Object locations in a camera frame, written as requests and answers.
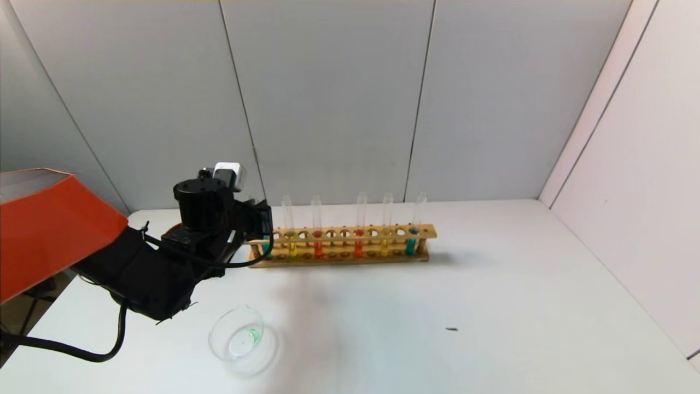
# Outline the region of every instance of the wooden test tube rack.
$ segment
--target wooden test tube rack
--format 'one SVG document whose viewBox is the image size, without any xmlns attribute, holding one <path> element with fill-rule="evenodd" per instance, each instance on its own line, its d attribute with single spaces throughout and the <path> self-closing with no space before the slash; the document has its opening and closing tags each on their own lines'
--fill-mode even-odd
<svg viewBox="0 0 700 394">
<path fill-rule="evenodd" d="M 289 266 L 333 266 L 343 264 L 382 264 L 400 263 L 411 261 L 428 261 L 428 246 L 426 240 L 437 238 L 438 233 L 432 224 L 418 226 L 418 234 L 409 232 L 414 226 L 410 224 L 389 226 L 390 235 L 382 235 L 385 226 L 365 226 L 364 236 L 356 236 L 357 227 L 323 227 L 323 236 L 313 237 L 313 229 L 291 229 L 295 234 L 292 238 L 285 238 L 289 229 L 277 229 L 273 232 L 274 245 L 270 256 L 252 265 L 252 268 L 273 268 Z M 415 239 L 414 254 L 406 254 L 408 240 Z M 355 242 L 363 242 L 363 256 L 355 257 Z M 382 240 L 388 240 L 388 256 L 381 254 Z M 251 240 L 247 244 L 251 246 L 250 259 L 259 257 L 268 240 Z M 323 243 L 323 258 L 314 257 L 314 243 Z M 289 243 L 297 244 L 297 257 L 289 257 Z"/>
</svg>

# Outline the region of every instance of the test tube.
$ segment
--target test tube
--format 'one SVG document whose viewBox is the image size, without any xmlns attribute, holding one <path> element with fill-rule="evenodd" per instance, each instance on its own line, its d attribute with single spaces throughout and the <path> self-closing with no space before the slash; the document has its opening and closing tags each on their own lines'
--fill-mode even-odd
<svg viewBox="0 0 700 394">
<path fill-rule="evenodd" d="M 390 236 L 391 235 L 391 208 L 393 205 L 393 196 L 391 193 L 384 194 L 384 218 L 383 218 L 383 227 L 381 229 L 381 234 L 383 236 Z M 381 245 L 379 249 L 379 254 L 382 257 L 387 257 L 389 256 L 389 240 L 381 240 L 379 243 Z"/>
<path fill-rule="evenodd" d="M 425 193 L 420 193 L 418 195 L 418 200 L 416 200 L 416 207 L 413 209 L 413 222 L 411 222 L 411 228 L 408 230 L 411 234 L 420 234 L 420 226 L 423 223 L 423 209 L 426 206 L 426 201 L 428 201 L 428 195 Z M 406 242 L 406 255 L 412 256 L 416 250 L 416 238 L 411 238 Z"/>
<path fill-rule="evenodd" d="M 361 237 L 365 235 L 365 211 L 367 210 L 367 194 L 362 191 L 357 195 L 357 229 L 355 235 Z M 361 259 L 363 241 L 355 241 L 355 257 Z"/>
<path fill-rule="evenodd" d="M 314 196 L 311 200 L 311 217 L 314 220 L 314 238 L 323 236 L 323 226 L 321 226 L 321 197 Z M 323 243 L 314 243 L 314 256 L 317 259 L 323 258 Z"/>
<path fill-rule="evenodd" d="M 284 238 L 291 240 L 297 234 L 294 232 L 294 216 L 292 215 L 292 199 L 289 196 L 284 196 L 282 198 L 282 210 L 284 212 L 284 228 L 287 232 L 284 234 Z M 289 242 L 288 244 L 289 258 L 296 259 L 299 256 L 297 252 L 297 244 Z"/>
</svg>

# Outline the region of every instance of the black cable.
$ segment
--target black cable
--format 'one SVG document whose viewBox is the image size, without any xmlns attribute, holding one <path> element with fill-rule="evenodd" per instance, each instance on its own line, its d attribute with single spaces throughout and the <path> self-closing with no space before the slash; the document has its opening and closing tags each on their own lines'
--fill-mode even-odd
<svg viewBox="0 0 700 394">
<path fill-rule="evenodd" d="M 57 351 L 90 362 L 105 362 L 114 357 L 119 351 L 119 349 L 122 348 L 122 344 L 124 343 L 124 333 L 126 330 L 126 315 L 127 305 L 126 303 L 124 303 L 119 309 L 119 328 L 117 332 L 117 341 L 116 343 L 114 343 L 114 347 L 112 348 L 112 350 L 110 350 L 109 353 L 105 354 L 84 351 L 83 349 L 79 349 L 74 346 L 62 344 L 60 342 L 51 341 L 48 339 L 24 337 L 22 335 L 9 334 L 5 332 L 3 332 L 0 335 L 0 341 L 6 342 L 8 344 L 17 344 L 22 346 L 30 346 L 32 348 L 42 348 L 49 351 Z"/>
<path fill-rule="evenodd" d="M 29 325 L 29 321 L 32 319 L 32 315 L 34 314 L 34 309 L 36 308 L 36 303 L 39 302 L 39 299 L 32 299 L 31 301 L 31 306 L 29 307 L 29 312 L 27 312 L 27 316 L 24 317 L 24 323 L 22 323 L 22 328 L 20 329 L 20 335 L 25 334 L 25 330 L 27 329 L 27 326 Z"/>
<path fill-rule="evenodd" d="M 166 249 L 168 252 L 172 252 L 174 254 L 177 254 L 180 257 L 185 258 L 188 261 L 191 261 L 192 263 L 196 263 L 196 264 L 199 264 L 201 266 L 214 267 L 214 268 L 243 268 L 243 267 L 247 267 L 247 266 L 252 266 L 253 264 L 258 263 L 258 262 L 266 259 L 270 255 L 270 253 L 272 252 L 272 246 L 274 245 L 274 236 L 273 236 L 272 232 L 270 231 L 270 233 L 269 233 L 269 247 L 265 251 L 265 253 L 260 255 L 260 257 L 256 257 L 255 259 L 252 259 L 250 261 L 245 261 L 243 263 L 222 263 L 219 261 L 211 261 L 211 260 L 203 259 L 199 256 L 195 256 L 193 254 L 184 252 L 184 251 L 179 250 L 175 247 L 172 247 L 166 243 L 163 243 L 160 240 L 157 240 L 154 237 L 149 236 L 148 234 L 144 234 L 143 239 L 145 239 L 147 242 L 150 242 L 158 247 Z"/>
</svg>

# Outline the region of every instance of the white table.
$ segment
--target white table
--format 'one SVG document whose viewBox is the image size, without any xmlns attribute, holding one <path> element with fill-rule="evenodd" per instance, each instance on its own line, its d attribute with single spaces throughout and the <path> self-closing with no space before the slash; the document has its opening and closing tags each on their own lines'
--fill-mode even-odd
<svg viewBox="0 0 700 394">
<path fill-rule="evenodd" d="M 354 224 L 354 206 L 324 224 Z M 412 206 L 395 205 L 395 222 Z M 275 209 L 274 220 L 281 224 Z M 295 208 L 297 226 L 310 222 Z M 378 222 L 379 207 L 368 208 Z M 129 313 L 104 364 L 20 348 L 5 393 L 700 393 L 700 374 L 581 242 L 537 201 L 429 203 L 439 237 L 425 264 L 236 269 L 197 286 L 199 303 L 158 326 Z M 176 210 L 136 212 L 159 236 Z M 245 258 L 244 253 L 237 257 Z M 240 304 L 279 338 L 275 363 L 236 379 L 207 334 Z M 74 280 L 31 335 L 107 351 L 118 306 Z M 457 327 L 448 331 L 446 327 Z"/>
</svg>

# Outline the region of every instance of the red liquid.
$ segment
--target red liquid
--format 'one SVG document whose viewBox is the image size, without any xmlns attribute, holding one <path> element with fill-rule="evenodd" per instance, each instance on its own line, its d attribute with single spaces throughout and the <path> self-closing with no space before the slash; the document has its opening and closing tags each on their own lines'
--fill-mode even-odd
<svg viewBox="0 0 700 394">
<path fill-rule="evenodd" d="M 355 235 L 358 236 L 358 237 L 364 236 L 364 235 L 365 235 L 365 231 L 364 231 L 364 230 L 357 229 L 357 230 L 355 230 Z M 361 240 L 357 240 L 357 241 L 355 241 L 355 257 L 357 257 L 357 258 L 362 258 L 362 256 L 363 256 L 363 253 L 362 253 L 362 241 L 361 241 Z"/>
<path fill-rule="evenodd" d="M 314 231 L 314 237 L 315 238 L 320 238 L 323 236 L 322 231 Z M 314 243 L 314 256 L 317 259 L 322 259 L 323 258 L 323 243 L 322 242 L 316 242 Z"/>
</svg>

